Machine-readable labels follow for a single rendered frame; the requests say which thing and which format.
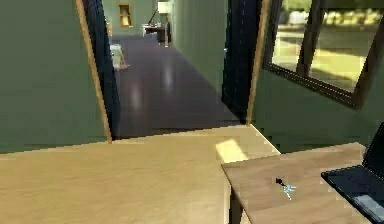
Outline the dark blue room door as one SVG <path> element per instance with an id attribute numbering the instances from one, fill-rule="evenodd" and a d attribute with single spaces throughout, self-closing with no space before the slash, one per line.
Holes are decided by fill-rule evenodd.
<path id="1" fill-rule="evenodd" d="M 222 101 L 246 123 L 262 0 L 228 0 Z"/>

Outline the small dark side table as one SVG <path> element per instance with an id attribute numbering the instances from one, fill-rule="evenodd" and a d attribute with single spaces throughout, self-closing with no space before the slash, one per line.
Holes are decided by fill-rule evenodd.
<path id="1" fill-rule="evenodd" d="M 150 24 L 143 24 L 142 30 L 143 30 L 143 36 L 146 36 L 149 34 L 155 34 L 157 41 L 159 43 L 162 43 L 165 41 L 166 34 L 165 34 L 165 28 L 164 27 L 150 25 Z"/>

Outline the pale green chair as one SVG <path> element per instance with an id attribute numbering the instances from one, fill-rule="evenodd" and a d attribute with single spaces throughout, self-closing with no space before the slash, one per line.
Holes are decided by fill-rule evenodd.
<path id="1" fill-rule="evenodd" d="M 113 67 L 116 70 L 122 70 L 129 67 L 129 64 L 125 62 L 123 48 L 120 44 L 111 44 L 110 51 L 112 56 Z"/>

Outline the white floor lamp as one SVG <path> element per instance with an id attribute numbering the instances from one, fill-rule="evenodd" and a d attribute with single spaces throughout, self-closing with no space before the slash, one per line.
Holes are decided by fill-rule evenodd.
<path id="1" fill-rule="evenodd" d="M 159 14 L 165 16 L 165 47 L 168 47 L 168 15 L 172 11 L 172 4 L 169 1 L 160 1 L 157 3 L 157 11 Z"/>

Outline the brown wooden table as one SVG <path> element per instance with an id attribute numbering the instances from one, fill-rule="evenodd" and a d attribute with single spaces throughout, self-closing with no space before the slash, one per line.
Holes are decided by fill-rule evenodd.
<path id="1" fill-rule="evenodd" d="M 362 162 L 357 142 L 232 163 L 228 224 L 372 224 L 321 178 Z"/>

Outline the dark framed window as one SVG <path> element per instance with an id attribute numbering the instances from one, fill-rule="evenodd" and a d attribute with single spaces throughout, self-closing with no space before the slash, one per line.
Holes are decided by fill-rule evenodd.
<path id="1" fill-rule="evenodd" d="M 271 0 L 263 68 L 354 110 L 384 58 L 384 0 Z"/>

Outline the black open laptop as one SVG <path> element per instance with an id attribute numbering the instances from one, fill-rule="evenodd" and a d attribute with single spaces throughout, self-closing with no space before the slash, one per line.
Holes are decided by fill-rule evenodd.
<path id="1" fill-rule="evenodd" d="M 384 122 L 360 165 L 325 171 L 321 177 L 372 224 L 384 224 Z"/>

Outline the yellow framed wall picture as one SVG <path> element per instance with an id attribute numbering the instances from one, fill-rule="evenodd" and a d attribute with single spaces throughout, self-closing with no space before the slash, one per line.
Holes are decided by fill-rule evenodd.
<path id="1" fill-rule="evenodd" d="M 132 17 L 129 3 L 121 3 L 119 5 L 119 17 L 121 27 L 132 26 Z"/>

